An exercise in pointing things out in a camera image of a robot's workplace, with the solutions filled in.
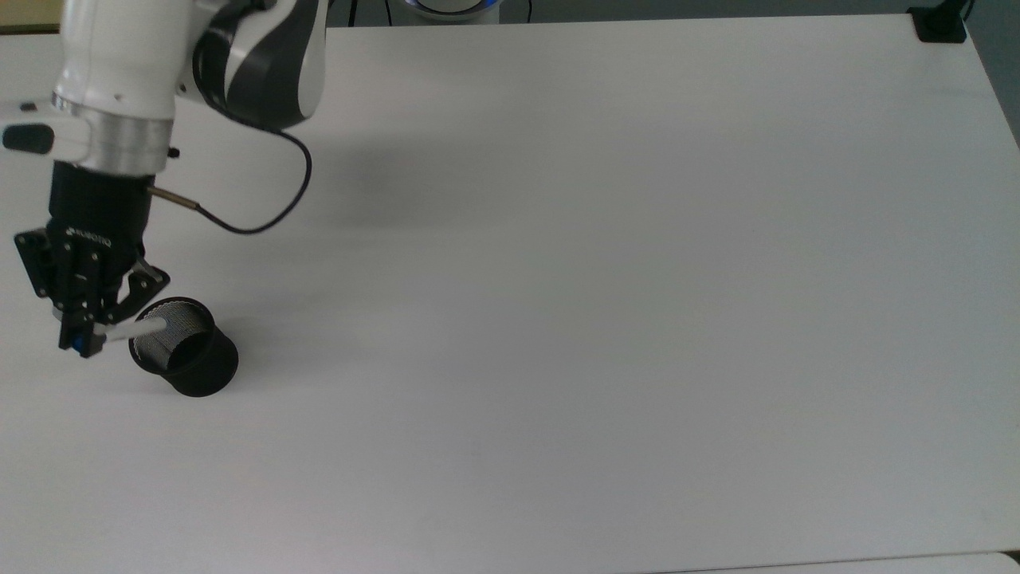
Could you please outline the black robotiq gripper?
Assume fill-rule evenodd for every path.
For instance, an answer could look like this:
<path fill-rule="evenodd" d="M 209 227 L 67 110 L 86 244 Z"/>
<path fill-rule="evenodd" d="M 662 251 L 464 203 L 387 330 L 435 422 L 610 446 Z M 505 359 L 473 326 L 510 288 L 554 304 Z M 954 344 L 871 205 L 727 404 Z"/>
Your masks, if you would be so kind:
<path fill-rule="evenodd" d="M 120 177 L 65 161 L 53 166 L 46 229 L 15 236 L 30 286 L 61 313 L 58 346 L 98 355 L 108 342 L 162 331 L 135 317 L 169 284 L 143 257 L 152 175 Z M 128 296 L 118 299 L 124 277 Z"/>

